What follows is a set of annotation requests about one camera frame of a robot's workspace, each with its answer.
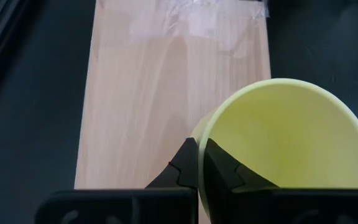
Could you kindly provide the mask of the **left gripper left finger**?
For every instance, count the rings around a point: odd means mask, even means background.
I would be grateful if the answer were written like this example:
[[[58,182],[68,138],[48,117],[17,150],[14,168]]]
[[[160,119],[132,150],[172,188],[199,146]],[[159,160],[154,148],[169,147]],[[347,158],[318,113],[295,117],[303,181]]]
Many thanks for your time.
[[[38,207],[35,224],[198,224],[197,143],[186,138],[144,189],[55,192]]]

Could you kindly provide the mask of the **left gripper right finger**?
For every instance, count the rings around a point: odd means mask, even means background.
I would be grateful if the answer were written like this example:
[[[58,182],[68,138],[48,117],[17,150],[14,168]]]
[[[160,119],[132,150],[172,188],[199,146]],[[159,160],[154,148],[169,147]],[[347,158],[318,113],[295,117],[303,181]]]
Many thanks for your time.
[[[358,190],[280,188],[212,139],[203,175],[212,224],[358,224]]]

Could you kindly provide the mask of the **pale yellow-green mug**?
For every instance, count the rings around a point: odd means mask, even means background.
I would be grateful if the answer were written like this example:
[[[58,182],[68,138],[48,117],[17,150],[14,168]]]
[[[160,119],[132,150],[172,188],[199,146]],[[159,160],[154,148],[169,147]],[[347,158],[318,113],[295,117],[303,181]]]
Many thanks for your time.
[[[358,189],[358,118],[312,83],[274,78],[247,85],[205,115],[191,135],[206,214],[211,209],[204,155],[210,139],[277,186]]]

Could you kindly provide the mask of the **light wooden shelf board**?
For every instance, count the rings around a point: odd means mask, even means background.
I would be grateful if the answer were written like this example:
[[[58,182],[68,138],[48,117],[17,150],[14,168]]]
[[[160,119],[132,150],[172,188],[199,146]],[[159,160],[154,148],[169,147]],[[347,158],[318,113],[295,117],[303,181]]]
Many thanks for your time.
[[[270,78],[263,1],[96,0],[75,187],[145,187],[193,128]]]

